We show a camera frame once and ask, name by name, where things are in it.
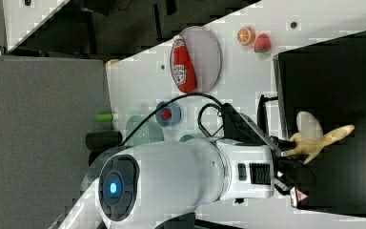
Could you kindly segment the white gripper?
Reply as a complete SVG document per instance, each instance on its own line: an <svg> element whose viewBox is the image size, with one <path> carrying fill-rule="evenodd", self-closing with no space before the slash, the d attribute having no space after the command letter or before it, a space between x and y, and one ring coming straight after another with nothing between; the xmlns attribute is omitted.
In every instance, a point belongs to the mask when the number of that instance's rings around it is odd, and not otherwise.
<svg viewBox="0 0 366 229"><path fill-rule="evenodd" d="M281 152L296 147L294 141L277 136L271 135L270 140ZM231 139L219 139L216 147L225 171L220 200L270 198L274 195L274 163L267 145L252 146Z"/></svg>

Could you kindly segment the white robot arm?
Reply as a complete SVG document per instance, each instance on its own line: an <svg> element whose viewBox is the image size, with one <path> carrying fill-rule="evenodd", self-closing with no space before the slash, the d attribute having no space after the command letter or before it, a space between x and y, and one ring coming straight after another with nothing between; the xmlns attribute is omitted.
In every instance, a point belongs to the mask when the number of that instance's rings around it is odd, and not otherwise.
<svg viewBox="0 0 366 229"><path fill-rule="evenodd" d="M79 198L49 229L157 229L201 205L270 198L281 158L272 142L218 137L114 147L93 161Z"/></svg>

